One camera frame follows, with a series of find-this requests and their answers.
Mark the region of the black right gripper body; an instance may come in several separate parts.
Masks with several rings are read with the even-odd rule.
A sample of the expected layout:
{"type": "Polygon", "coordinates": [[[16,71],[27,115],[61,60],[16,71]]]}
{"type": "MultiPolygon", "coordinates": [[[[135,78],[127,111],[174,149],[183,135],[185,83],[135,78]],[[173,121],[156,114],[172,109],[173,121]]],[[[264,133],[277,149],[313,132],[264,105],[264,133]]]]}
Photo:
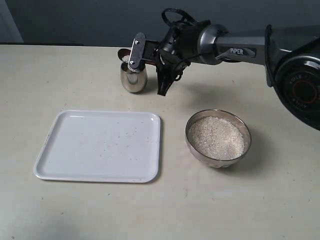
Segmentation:
{"type": "Polygon", "coordinates": [[[181,19],[171,22],[163,40],[145,42],[143,60],[156,66],[162,75],[182,75],[191,63],[202,63],[205,50],[198,50],[199,38],[209,20],[181,19]]]}

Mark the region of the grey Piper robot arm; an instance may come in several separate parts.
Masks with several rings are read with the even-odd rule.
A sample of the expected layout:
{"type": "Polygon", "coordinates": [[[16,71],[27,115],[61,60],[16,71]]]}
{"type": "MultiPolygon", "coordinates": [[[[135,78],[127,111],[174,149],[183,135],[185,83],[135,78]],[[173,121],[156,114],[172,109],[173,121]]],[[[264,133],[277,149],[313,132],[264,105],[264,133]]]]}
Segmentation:
{"type": "Polygon", "coordinates": [[[281,103],[308,126],[320,127],[320,28],[266,28],[229,32],[210,21],[175,21],[162,41],[138,33],[128,69],[156,68],[159,95],[165,96],[191,63],[251,63],[265,67],[266,82],[281,103]]]}

